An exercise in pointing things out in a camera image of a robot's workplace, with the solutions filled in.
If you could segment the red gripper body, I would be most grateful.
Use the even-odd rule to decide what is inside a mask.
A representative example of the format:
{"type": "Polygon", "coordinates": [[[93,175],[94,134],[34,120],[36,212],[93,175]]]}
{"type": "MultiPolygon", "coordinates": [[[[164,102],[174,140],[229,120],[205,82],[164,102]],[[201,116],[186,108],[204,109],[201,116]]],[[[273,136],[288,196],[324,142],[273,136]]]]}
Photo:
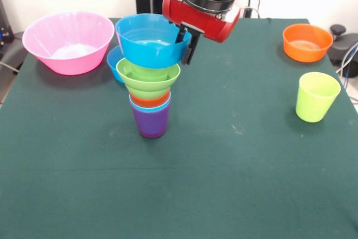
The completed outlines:
{"type": "Polygon", "coordinates": [[[222,43],[234,29],[240,8],[233,4],[228,11],[208,13],[190,5],[186,0],[163,0],[163,16],[177,25],[195,29],[205,38],[222,43]]]}

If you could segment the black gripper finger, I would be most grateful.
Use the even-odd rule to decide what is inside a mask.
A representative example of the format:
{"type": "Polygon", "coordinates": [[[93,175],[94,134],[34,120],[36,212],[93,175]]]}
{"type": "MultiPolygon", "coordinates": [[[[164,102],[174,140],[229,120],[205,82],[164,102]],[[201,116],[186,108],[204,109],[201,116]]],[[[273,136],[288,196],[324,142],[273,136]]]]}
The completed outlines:
{"type": "Polygon", "coordinates": [[[186,31],[187,31],[186,27],[184,25],[180,25],[178,27],[179,27],[179,31],[178,31],[178,34],[177,34],[176,40],[175,40],[176,44],[183,42],[184,37],[186,35],[186,31]]]}
{"type": "Polygon", "coordinates": [[[181,59],[182,65],[189,65],[191,63],[192,57],[194,55],[196,46],[200,38],[200,33],[196,30],[189,30],[189,33],[191,34],[191,41],[186,47],[183,57],[181,59]]]}

